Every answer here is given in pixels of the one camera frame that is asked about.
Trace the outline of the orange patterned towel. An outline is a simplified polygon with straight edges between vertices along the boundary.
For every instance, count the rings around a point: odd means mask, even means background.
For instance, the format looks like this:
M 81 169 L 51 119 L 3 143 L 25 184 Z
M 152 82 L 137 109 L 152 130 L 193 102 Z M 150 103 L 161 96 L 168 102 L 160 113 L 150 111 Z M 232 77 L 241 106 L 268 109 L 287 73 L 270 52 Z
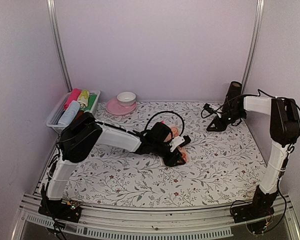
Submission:
M 182 166 L 188 162 L 187 151 L 185 145 L 189 143 L 189 139 L 182 136 L 181 130 L 175 124 L 168 124 L 169 133 L 163 140 L 170 146 L 170 153 L 174 154 L 169 156 L 168 160 L 163 160 L 164 164 L 168 167 Z

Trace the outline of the light blue towel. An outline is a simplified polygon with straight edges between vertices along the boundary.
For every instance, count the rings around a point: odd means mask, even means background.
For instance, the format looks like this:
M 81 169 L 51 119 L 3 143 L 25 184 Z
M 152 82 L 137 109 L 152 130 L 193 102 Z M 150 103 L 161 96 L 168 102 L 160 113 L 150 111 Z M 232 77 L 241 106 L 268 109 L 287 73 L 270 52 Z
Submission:
M 76 117 L 81 106 L 77 101 L 72 101 L 69 107 L 58 120 L 58 125 L 69 125 Z

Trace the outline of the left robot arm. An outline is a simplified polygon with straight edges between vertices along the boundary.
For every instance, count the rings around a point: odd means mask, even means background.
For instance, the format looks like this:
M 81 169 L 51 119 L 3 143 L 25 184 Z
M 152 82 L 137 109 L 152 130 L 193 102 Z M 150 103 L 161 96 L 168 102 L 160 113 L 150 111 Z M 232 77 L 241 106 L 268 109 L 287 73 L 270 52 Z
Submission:
M 89 156 L 95 144 L 120 148 L 137 155 L 154 154 L 161 157 L 166 166 L 176 167 L 185 164 L 179 148 L 190 141 L 187 135 L 174 136 L 172 129 L 163 122 L 156 122 L 151 129 L 141 132 L 127 131 L 98 121 L 86 112 L 60 135 L 58 160 L 52 165 L 52 175 L 41 191 L 43 200 L 46 200 L 44 207 L 53 217 L 64 213 L 64 205 L 60 201 L 71 173 Z

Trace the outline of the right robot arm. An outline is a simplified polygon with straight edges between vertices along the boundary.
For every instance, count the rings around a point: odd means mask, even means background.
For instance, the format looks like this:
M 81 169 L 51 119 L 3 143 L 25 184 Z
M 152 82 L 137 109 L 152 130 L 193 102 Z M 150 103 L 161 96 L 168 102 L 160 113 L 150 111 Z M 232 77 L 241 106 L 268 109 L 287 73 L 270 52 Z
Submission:
M 299 106 L 292 98 L 244 94 L 226 100 L 217 108 L 206 103 L 203 109 L 215 116 L 206 129 L 208 132 L 225 131 L 228 125 L 245 119 L 247 112 L 270 117 L 271 153 L 264 177 L 256 187 L 252 204 L 248 208 L 252 218 L 259 218 L 276 199 L 289 154 L 294 151 L 294 145 L 300 136 Z

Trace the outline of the dark brown cylinder cup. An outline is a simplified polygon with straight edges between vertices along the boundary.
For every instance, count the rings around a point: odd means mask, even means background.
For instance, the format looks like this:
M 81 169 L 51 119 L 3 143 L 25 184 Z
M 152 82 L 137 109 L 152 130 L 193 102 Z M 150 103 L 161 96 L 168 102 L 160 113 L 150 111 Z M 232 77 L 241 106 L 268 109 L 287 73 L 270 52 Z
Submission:
M 229 85 L 224 103 L 226 105 L 230 105 L 233 100 L 235 100 L 238 96 L 241 95 L 241 92 L 242 92 L 242 84 L 237 81 L 232 81 Z

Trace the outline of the white bowl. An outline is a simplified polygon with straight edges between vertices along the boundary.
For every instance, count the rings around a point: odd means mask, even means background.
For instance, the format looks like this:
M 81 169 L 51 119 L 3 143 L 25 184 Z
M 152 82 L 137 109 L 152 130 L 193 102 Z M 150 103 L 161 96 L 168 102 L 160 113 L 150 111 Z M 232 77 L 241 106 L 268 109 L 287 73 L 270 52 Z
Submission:
M 121 106 L 129 107 L 136 102 L 136 94 L 130 91 L 121 92 L 116 96 L 118 103 Z

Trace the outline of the pink plate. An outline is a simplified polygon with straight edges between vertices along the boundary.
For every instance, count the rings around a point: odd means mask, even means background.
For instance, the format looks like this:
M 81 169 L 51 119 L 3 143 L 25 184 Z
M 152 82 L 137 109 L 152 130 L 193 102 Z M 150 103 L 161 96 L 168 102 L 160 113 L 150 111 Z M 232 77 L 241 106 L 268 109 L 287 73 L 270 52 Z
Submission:
M 113 97 L 106 103 L 106 110 L 108 113 L 114 116 L 124 116 L 132 113 L 137 107 L 137 103 L 134 102 L 130 106 L 122 106 L 119 104 L 116 97 Z

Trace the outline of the green rolled towel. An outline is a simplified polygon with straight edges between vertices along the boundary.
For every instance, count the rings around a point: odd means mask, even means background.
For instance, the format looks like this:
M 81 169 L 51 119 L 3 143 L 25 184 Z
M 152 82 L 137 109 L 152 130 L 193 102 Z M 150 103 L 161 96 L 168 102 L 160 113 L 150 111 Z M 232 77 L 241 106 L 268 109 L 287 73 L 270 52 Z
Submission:
M 88 99 L 88 106 L 85 108 L 85 112 L 94 113 L 97 107 L 99 95 L 98 94 L 92 94 L 89 96 Z

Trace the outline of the brown rolled towel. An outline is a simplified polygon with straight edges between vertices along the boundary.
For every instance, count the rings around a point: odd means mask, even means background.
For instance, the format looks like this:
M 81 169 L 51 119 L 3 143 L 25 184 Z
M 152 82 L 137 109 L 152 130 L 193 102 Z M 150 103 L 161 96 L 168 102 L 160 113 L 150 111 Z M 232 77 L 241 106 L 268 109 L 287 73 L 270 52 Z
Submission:
M 77 115 L 75 116 L 75 120 L 77 120 L 79 117 L 81 117 L 84 114 L 83 110 L 78 111 Z

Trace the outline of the yellow-green rolled towel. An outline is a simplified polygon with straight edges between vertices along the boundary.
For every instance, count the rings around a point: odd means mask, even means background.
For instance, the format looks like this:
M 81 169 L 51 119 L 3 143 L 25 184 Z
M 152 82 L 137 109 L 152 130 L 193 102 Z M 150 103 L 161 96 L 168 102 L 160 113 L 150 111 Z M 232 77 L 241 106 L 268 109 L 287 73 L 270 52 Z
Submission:
M 89 105 L 89 97 L 90 92 L 87 89 L 83 89 L 78 96 L 76 101 L 79 103 L 82 109 L 86 108 Z

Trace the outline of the pink rolled towel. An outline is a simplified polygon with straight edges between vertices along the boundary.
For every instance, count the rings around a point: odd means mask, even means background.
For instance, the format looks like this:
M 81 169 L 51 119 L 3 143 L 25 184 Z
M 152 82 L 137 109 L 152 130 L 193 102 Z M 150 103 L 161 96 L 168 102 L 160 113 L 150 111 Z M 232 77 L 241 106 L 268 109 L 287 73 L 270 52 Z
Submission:
M 67 100 L 66 100 L 66 102 L 64 104 L 64 107 L 63 107 L 64 110 L 66 110 L 69 107 L 69 105 L 72 103 L 72 101 L 76 101 L 78 99 L 78 97 L 80 96 L 81 92 L 82 91 L 80 89 L 78 89 L 78 88 L 74 88 L 71 91 L 70 95 L 68 96 L 68 98 L 67 98 Z

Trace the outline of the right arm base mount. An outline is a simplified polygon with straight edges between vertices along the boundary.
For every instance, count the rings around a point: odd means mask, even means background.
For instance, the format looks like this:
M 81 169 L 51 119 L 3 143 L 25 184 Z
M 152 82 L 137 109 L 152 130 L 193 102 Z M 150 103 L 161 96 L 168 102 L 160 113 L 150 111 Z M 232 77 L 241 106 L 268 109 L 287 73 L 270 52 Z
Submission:
M 272 206 L 255 208 L 252 203 L 243 200 L 235 200 L 229 209 L 235 223 L 252 221 L 260 218 L 271 217 L 274 214 Z

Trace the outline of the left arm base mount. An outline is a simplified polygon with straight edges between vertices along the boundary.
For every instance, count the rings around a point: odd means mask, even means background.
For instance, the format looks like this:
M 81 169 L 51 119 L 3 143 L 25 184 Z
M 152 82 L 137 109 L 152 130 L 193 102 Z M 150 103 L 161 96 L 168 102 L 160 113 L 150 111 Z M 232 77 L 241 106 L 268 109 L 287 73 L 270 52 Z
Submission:
M 43 196 L 38 213 L 53 219 L 78 223 L 82 208 L 71 203 L 65 203 L 62 200 L 50 200 L 47 196 Z

